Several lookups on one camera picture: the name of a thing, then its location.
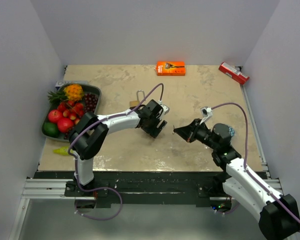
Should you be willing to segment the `brass padlock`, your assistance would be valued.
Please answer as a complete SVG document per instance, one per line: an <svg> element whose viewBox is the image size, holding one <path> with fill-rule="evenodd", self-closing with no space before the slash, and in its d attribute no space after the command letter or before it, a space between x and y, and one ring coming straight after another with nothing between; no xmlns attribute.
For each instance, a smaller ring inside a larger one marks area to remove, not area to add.
<svg viewBox="0 0 300 240"><path fill-rule="evenodd" d="M129 102L129 108L133 109L136 106L138 106L140 104L141 100L143 100L145 96L146 95L143 90L141 90L141 89L137 90L136 91L136 99Z"/></svg>

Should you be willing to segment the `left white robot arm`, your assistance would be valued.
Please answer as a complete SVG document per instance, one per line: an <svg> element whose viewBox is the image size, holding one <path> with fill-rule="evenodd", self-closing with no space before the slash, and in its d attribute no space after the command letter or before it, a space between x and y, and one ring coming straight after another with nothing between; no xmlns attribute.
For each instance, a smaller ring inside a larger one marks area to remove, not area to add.
<svg viewBox="0 0 300 240"><path fill-rule="evenodd" d="M75 160L76 191L82 196L89 196L93 192L94 157L108 135L126 129L142 129L150 137L156 138L167 124L163 118L169 111L168 106L152 99L146 105L115 114L84 114L69 134L69 153Z"/></svg>

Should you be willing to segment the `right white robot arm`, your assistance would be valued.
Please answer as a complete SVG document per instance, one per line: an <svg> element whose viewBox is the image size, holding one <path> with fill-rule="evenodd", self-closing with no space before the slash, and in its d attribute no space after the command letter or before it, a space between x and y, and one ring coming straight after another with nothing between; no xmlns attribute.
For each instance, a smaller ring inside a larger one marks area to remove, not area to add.
<svg viewBox="0 0 300 240"><path fill-rule="evenodd" d="M213 192L220 197L233 197L256 219L266 239L284 240L300 231L295 198L275 190L244 163L231 145L233 133L228 125L217 123L209 129L196 118L173 131L188 143L199 141L212 149L214 163L223 170L212 185Z"/></svg>

